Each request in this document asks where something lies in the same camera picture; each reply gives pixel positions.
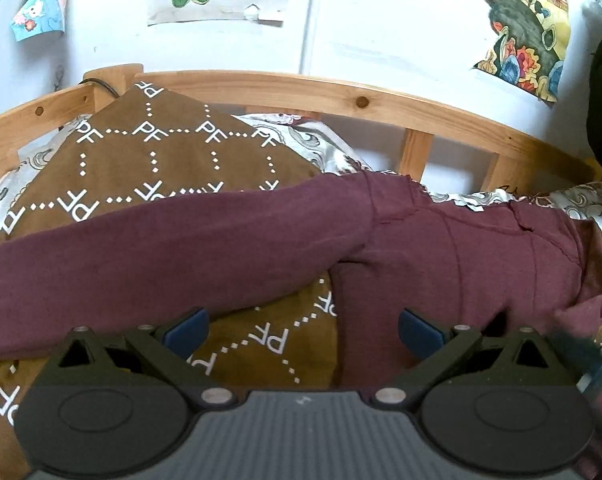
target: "brown blanket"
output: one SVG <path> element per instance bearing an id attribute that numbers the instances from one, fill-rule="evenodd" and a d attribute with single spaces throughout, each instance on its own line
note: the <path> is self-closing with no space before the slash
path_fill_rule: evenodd
<path id="1" fill-rule="evenodd" d="M 12 204 L 15 220 L 9 234 L 0 232 L 0 244 L 166 196 L 269 192 L 317 173 L 245 123 L 183 95 L 139 84 L 66 139 Z M 196 251 L 191 256 L 205 257 Z M 326 273 L 285 298 L 215 320 L 191 362 L 229 386 L 328 387 L 337 357 L 336 320 L 314 305 L 322 306 L 330 294 Z M 108 316 L 117 304 L 101 307 Z M 26 321 L 33 331 L 37 323 L 36 316 Z M 13 336 L 19 345 L 19 336 Z M 0 362 L 0 480 L 21 479 L 28 471 L 12 422 L 43 362 Z"/>

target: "black cable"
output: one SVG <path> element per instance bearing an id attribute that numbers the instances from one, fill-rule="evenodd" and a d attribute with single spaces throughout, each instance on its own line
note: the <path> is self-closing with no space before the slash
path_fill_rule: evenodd
<path id="1" fill-rule="evenodd" d="M 119 92 L 117 92 L 114 88 L 112 88 L 108 83 L 106 83 L 103 79 L 97 79 L 95 77 L 89 77 L 84 79 L 79 83 L 79 85 L 83 83 L 97 83 L 97 85 L 103 86 L 108 92 L 110 92 L 115 98 L 121 97 Z"/>

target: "metal screw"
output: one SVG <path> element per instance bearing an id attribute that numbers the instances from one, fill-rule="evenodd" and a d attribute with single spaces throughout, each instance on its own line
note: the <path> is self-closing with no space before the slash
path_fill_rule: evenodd
<path id="1" fill-rule="evenodd" d="M 366 108 L 367 105 L 370 104 L 370 99 L 365 97 L 364 95 L 357 97 L 356 101 L 354 101 L 358 108 Z"/>
<path id="2" fill-rule="evenodd" d="M 375 397 L 384 404 L 401 404 L 408 396 L 401 388 L 381 388 Z"/>
<path id="3" fill-rule="evenodd" d="M 232 392 L 227 388 L 208 388 L 201 394 L 201 399 L 208 404 L 225 404 L 232 400 Z"/>

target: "black circular cover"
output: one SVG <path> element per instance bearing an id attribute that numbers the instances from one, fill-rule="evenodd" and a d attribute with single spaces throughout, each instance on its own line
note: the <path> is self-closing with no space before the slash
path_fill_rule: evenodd
<path id="1" fill-rule="evenodd" d="M 594 431 L 590 408 L 574 386 L 444 383 L 425 397 L 421 422 L 452 458 L 508 475 L 568 465 Z"/>
<path id="2" fill-rule="evenodd" d="M 187 405 L 168 384 L 131 378 L 32 387 L 15 420 L 28 461 L 64 476 L 107 476 L 134 472 L 166 452 L 185 431 Z"/>

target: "white pipe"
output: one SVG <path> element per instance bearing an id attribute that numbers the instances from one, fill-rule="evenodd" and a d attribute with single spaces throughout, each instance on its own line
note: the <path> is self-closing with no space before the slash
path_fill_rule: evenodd
<path id="1" fill-rule="evenodd" d="M 318 25 L 320 7 L 321 0 L 310 0 L 307 8 L 307 19 L 305 20 L 303 45 L 301 47 L 300 74 L 307 75 L 312 70 L 312 56 L 315 49 L 316 27 Z"/>

